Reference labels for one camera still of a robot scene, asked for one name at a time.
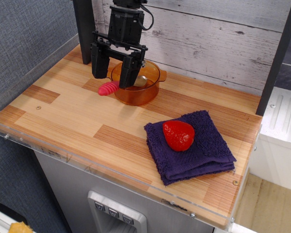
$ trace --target wood plank wall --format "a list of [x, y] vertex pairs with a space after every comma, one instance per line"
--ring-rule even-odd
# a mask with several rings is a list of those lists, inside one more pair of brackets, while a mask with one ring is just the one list
[[[107, 32], [113, 2], [94, 4], [98, 30]], [[149, 0], [146, 7], [155, 17], [141, 39], [149, 48], [146, 59], [167, 71], [261, 95], [291, 0]], [[145, 13], [144, 25], [150, 23]]]

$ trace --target navy blue towel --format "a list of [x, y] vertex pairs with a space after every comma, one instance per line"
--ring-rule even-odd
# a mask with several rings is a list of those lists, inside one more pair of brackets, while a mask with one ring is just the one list
[[145, 125], [146, 142], [164, 185], [235, 169], [236, 159], [206, 110], [174, 120], [186, 122], [195, 130], [194, 142], [186, 151], [176, 152], [168, 146], [162, 129], [165, 121]]

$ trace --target pink toy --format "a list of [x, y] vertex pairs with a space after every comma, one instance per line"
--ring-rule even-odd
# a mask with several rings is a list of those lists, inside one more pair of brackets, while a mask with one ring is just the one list
[[119, 89], [119, 81], [111, 81], [104, 83], [98, 88], [98, 94], [100, 96], [108, 96]]

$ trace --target red strawberry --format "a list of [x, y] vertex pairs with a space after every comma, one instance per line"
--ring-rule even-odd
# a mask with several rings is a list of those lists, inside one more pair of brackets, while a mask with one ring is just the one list
[[195, 136], [192, 125], [179, 120], [163, 123], [163, 133], [167, 144], [175, 151], [185, 151], [190, 148]]

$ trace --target amber glass bowl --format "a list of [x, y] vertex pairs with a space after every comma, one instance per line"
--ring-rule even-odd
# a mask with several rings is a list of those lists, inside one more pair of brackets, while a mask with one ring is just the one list
[[[111, 80], [120, 80], [122, 70], [122, 63], [116, 65], [111, 72]], [[129, 105], [142, 105], [153, 100], [160, 89], [160, 82], [167, 78], [167, 72], [160, 70], [160, 68], [153, 62], [146, 61], [145, 67], [140, 69], [139, 75], [144, 75], [147, 82], [143, 87], [131, 86], [125, 89], [119, 89], [115, 92], [115, 96], [123, 103]]]

